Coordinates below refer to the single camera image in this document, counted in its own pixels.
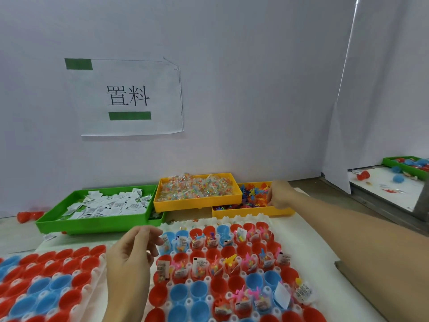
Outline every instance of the white paper sign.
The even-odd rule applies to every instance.
[[[183,131],[180,69],[169,61],[65,59],[83,136]]]

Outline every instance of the white table surface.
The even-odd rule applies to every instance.
[[[370,303],[336,269],[334,262],[339,258],[318,233],[299,215],[272,218],[276,230],[284,231],[288,246],[293,248],[294,259],[300,272],[310,276],[310,281],[321,298],[321,305],[329,312],[328,321],[332,322],[385,322]],[[68,236],[55,233],[56,238],[44,241],[38,252],[63,248],[66,245],[100,242],[113,244],[123,233]],[[151,278],[155,272],[151,268]],[[101,277],[98,287],[82,321],[100,322],[107,306],[107,284]]]
[[[414,180],[409,177],[404,176],[405,181],[403,183],[395,183],[393,173],[388,167],[379,167],[368,169],[370,178],[363,181],[357,179],[357,175],[351,172],[348,172],[348,177],[350,183],[353,183],[362,189],[365,189],[379,197],[390,201],[391,203],[400,206],[406,211],[412,212],[417,203],[420,193],[422,192],[424,182],[421,180]],[[389,193],[384,191],[380,184],[387,185],[390,189],[400,189],[405,193]]]

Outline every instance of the egg tray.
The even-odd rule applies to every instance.
[[[0,322],[79,322],[106,249],[94,244],[0,258]]]
[[[238,227],[246,230],[262,229],[259,239],[249,239],[240,242],[235,235]],[[145,322],[324,322],[328,319],[327,309],[317,292],[311,288],[310,301],[297,301],[298,292],[302,291],[299,284],[310,285],[309,276],[299,273],[299,267],[293,259],[293,249],[287,246],[285,237],[279,233],[271,219],[263,214],[246,217],[224,217],[200,219],[197,222],[175,222],[172,225],[162,224],[163,237],[168,238],[170,245],[159,247],[161,254],[157,259],[157,268],[152,269],[151,290],[145,309]],[[210,240],[201,238],[202,234],[212,233]],[[178,247],[177,236],[186,237],[186,245]],[[289,263],[281,264],[277,260],[281,247],[282,253],[290,254]],[[264,249],[265,258],[273,258],[274,264],[264,265],[259,254]],[[234,261],[239,269],[231,271],[225,263],[227,258],[237,254]],[[243,260],[253,258],[258,262],[257,267],[246,271],[242,266]],[[193,273],[192,262],[204,257],[208,262],[216,258],[222,266],[222,271],[206,269],[205,274],[196,276]],[[164,279],[159,262],[170,261],[169,278]],[[176,270],[181,264],[181,274],[176,277]],[[276,287],[282,286],[291,294],[290,303],[284,309],[276,301],[273,294]],[[248,311],[236,309],[235,293],[244,286],[251,304],[247,303]],[[255,305],[259,297],[251,292],[260,290],[260,298],[269,302],[269,307],[260,309]],[[224,303],[230,303],[230,310],[222,310]]]

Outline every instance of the yellow tray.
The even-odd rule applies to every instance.
[[[247,186],[249,184],[255,185],[255,188],[261,188],[261,185],[265,183],[267,186],[271,185],[271,182],[253,182],[253,183],[238,183],[239,186]],[[257,216],[258,213],[263,213],[267,216],[292,216],[295,213],[295,210],[292,208],[286,208],[282,210],[278,210],[273,206],[269,207],[256,207],[256,208],[241,208],[241,209],[227,209],[227,210],[214,210],[214,206],[212,206],[212,216],[216,217],[218,219],[222,217],[230,217],[234,218],[235,216],[242,216],[245,217],[248,214],[251,214],[252,216]]]
[[[194,177],[206,178],[210,174],[205,175],[193,175]],[[204,197],[199,199],[184,199],[184,200],[173,200],[173,201],[162,201],[158,202],[158,199],[161,194],[163,183],[169,180],[168,177],[163,177],[160,179],[158,184],[157,193],[155,194],[154,206],[156,212],[162,211],[173,211],[173,210],[183,210],[183,209],[194,209],[194,208],[204,208],[211,206],[218,206],[224,204],[236,204],[241,203],[242,195],[237,182],[235,181],[233,174],[231,173],[213,173],[218,177],[226,177],[231,180],[233,183],[233,194],[232,195],[221,195],[217,197]]]

